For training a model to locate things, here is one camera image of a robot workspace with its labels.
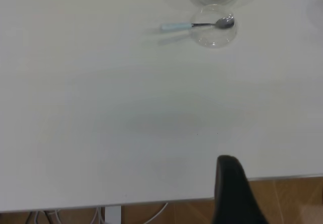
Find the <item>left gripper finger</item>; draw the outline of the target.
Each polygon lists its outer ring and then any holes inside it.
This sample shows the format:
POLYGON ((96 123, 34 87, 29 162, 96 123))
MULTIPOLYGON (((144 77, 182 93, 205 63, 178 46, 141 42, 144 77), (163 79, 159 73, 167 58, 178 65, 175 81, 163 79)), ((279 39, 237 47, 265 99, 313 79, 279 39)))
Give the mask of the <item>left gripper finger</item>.
POLYGON ((212 223, 268 223, 250 188, 239 160, 217 158, 212 223))

